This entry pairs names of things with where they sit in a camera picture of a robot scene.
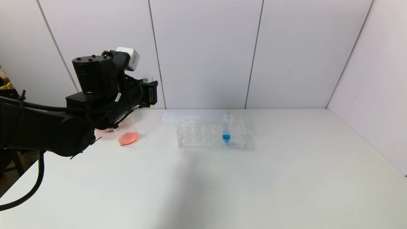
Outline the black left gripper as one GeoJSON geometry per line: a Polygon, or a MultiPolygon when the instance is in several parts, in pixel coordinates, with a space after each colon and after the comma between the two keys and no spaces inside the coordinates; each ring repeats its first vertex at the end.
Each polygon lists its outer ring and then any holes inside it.
{"type": "Polygon", "coordinates": [[[150,108],[158,101],[158,81],[145,82],[144,80],[126,79],[128,101],[141,108],[150,108]]]}

